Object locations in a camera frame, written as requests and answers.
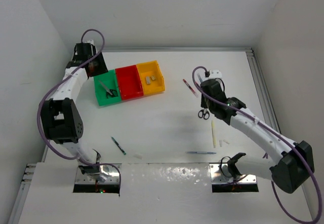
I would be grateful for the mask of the black handled scissors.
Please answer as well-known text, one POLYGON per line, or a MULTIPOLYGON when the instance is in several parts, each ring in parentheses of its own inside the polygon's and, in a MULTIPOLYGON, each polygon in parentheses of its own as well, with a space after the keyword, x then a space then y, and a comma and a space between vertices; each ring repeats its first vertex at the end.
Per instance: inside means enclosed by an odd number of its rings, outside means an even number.
POLYGON ((99 81, 99 84, 106 92, 106 98, 115 98, 118 97, 118 93, 115 89, 109 89, 102 81, 99 81))
POLYGON ((198 117, 200 119, 208 120, 210 117, 210 112, 208 110, 207 106, 204 106, 199 112, 198 112, 198 117))

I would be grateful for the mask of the white eraser piece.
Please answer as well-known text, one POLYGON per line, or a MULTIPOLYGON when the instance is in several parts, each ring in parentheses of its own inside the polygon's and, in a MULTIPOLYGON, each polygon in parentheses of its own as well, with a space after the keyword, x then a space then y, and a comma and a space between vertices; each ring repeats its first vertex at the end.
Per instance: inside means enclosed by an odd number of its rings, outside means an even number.
POLYGON ((142 159, 142 156, 140 154, 134 154, 134 157, 137 159, 142 159))

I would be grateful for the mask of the green plastic bin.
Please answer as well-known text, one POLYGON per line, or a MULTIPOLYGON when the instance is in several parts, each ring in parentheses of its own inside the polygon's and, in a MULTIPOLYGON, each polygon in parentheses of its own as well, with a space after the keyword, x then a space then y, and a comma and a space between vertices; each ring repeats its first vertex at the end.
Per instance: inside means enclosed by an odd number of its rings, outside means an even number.
POLYGON ((99 106, 109 106, 122 101, 114 69, 94 77, 95 95, 99 106))

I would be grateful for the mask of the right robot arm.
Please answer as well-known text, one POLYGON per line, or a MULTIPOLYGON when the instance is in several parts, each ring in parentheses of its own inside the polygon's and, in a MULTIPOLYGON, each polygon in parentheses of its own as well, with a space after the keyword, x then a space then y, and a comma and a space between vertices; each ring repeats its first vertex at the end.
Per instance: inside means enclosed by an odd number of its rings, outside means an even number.
POLYGON ((314 174, 312 147, 305 141, 296 143, 260 121, 236 97, 227 97, 220 80, 201 83, 201 107, 216 118, 240 131, 272 159, 272 166, 261 166, 261 176, 272 180, 282 191, 293 193, 314 174))

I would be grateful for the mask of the metal base plate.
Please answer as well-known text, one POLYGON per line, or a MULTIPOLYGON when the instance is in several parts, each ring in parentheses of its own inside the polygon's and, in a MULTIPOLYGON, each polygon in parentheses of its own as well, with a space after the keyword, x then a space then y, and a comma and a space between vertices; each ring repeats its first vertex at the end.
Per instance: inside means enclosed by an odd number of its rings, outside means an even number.
POLYGON ((121 164, 78 166, 75 184, 119 184, 121 164))
POLYGON ((210 177, 213 185, 226 185, 226 184, 257 184, 257 178, 254 175, 239 175, 237 178, 229 177, 227 172, 227 164, 223 164, 224 170, 221 170, 220 163, 210 163, 210 177))

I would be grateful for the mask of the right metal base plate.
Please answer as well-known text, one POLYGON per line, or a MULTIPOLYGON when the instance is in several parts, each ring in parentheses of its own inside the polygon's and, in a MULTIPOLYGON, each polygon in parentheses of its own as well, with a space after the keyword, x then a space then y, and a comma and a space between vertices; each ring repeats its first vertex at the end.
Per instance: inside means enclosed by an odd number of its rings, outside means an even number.
POLYGON ((224 170, 221 170, 220 163, 210 163, 210 177, 213 185, 226 185, 226 184, 257 184, 257 178, 254 175, 239 175, 237 178, 229 177, 227 172, 227 164, 223 164, 224 170))

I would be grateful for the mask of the red plastic bin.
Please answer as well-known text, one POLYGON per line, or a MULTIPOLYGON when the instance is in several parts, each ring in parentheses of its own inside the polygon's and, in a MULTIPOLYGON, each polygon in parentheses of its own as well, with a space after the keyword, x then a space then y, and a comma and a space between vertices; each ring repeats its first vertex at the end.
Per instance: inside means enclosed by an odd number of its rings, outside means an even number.
POLYGON ((116 68, 115 72, 122 100, 131 100, 144 95, 136 65, 116 68))

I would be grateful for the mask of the yellow plastic bin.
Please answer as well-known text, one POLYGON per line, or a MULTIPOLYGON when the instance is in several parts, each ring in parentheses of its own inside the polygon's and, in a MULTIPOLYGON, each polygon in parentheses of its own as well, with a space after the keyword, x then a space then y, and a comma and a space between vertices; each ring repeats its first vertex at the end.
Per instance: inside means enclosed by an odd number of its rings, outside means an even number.
POLYGON ((145 96, 162 93, 165 91, 165 82, 159 64, 156 60, 136 64, 140 81, 145 96), (150 77, 151 84, 146 84, 146 77, 150 77))

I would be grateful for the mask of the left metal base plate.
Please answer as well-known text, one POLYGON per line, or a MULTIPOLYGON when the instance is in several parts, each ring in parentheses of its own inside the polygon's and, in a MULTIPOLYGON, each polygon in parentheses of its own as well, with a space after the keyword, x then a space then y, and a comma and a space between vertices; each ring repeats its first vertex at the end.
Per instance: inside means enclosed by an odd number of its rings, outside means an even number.
POLYGON ((121 164, 78 166, 75 184, 119 184, 121 164))

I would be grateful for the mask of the green pen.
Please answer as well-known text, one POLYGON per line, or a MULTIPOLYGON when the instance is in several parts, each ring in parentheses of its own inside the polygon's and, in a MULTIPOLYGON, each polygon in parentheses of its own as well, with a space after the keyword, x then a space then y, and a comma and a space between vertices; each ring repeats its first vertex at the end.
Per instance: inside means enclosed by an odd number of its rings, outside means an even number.
POLYGON ((121 147, 121 145, 115 140, 114 137, 111 136, 111 140, 113 141, 113 143, 118 147, 118 149, 122 152, 122 154, 125 156, 127 153, 125 152, 125 150, 121 147))

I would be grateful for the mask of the yellow highlighter pen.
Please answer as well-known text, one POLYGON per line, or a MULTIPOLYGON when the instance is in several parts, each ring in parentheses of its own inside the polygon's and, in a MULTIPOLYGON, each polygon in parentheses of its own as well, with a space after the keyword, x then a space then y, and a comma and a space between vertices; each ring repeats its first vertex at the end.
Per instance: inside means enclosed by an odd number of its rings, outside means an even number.
POLYGON ((211 121, 211 129, 212 129, 213 148, 216 148, 217 140, 216 140, 215 123, 213 120, 211 121))

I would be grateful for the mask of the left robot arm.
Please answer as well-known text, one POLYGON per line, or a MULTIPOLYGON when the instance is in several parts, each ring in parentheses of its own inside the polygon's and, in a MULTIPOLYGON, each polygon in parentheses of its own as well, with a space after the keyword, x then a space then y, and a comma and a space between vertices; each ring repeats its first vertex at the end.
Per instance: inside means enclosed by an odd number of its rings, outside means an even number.
POLYGON ((66 148, 76 158, 83 175, 104 182, 108 173, 100 165, 101 155, 81 141, 84 125, 75 102, 83 84, 90 78, 106 73, 101 51, 89 40, 75 45, 62 84, 40 109, 40 120, 45 138, 66 148))

